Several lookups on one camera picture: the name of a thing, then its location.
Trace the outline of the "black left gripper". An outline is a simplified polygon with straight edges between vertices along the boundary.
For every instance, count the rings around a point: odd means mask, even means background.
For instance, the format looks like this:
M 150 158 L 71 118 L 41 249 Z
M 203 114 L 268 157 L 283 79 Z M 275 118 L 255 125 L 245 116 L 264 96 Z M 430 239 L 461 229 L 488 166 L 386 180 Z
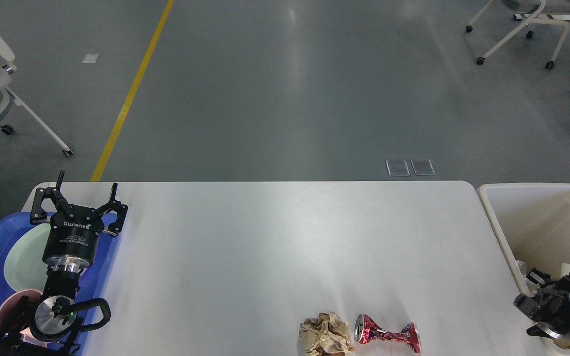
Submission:
M 50 233 L 47 239 L 43 262 L 48 266 L 64 265 L 67 260 L 75 261 L 79 268 L 89 268 L 94 264 L 100 233 L 117 237 L 122 232 L 129 207 L 117 198 L 118 183 L 114 182 L 109 200 L 101 207 L 92 208 L 89 219 L 74 220 L 73 206 L 61 193 L 65 171 L 60 171 L 54 187 L 39 187 L 35 190 L 30 209 L 30 224 L 48 223 L 43 201 L 50 200 L 56 214 L 50 217 Z M 102 217 L 111 213 L 115 220 L 109 224 Z

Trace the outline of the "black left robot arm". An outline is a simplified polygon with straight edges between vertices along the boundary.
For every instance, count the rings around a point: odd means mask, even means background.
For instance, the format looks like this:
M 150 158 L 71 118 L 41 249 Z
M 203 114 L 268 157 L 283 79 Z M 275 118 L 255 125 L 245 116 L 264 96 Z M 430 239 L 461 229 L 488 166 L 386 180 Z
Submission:
M 102 234 L 117 237 L 128 206 L 117 198 L 113 183 L 100 207 L 69 203 L 61 192 L 65 172 L 54 187 L 35 191 L 29 215 L 33 226 L 47 226 L 42 261 L 46 282 L 36 302 L 20 297 L 0 324 L 0 356 L 74 356 L 77 338 L 111 320 L 109 303 L 100 297 L 77 299 L 84 271 L 94 265 Z

